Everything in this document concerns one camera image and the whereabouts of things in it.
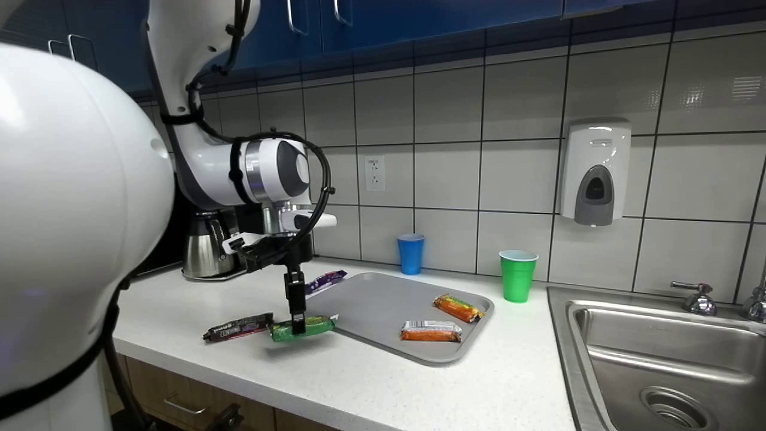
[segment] white tiled wall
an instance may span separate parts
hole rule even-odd
[[[260,85],[207,113],[228,133],[278,126],[327,148],[339,226],[315,232],[323,257],[395,264],[395,238],[415,230],[425,269],[498,275],[498,252],[518,247],[538,281],[661,295],[704,281],[742,302],[766,259],[763,52],[766,23],[650,33]],[[629,120],[634,145],[627,218],[590,230],[558,218],[559,148],[569,123],[600,118]],[[386,184],[368,184],[380,161]]]

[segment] stainless steel sink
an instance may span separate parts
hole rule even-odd
[[[576,289],[551,312],[581,431],[766,429],[766,326]]]

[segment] green cup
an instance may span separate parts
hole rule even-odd
[[[508,302],[526,302],[533,281],[535,253],[522,248],[499,252],[502,296]]]

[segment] white robot body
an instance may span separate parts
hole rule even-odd
[[[92,344],[116,283],[165,232],[174,190],[159,133],[113,82],[5,42],[0,64],[3,397]]]

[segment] electrical outlet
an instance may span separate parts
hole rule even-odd
[[[368,192],[386,192],[386,158],[366,155],[364,158],[364,184]]]

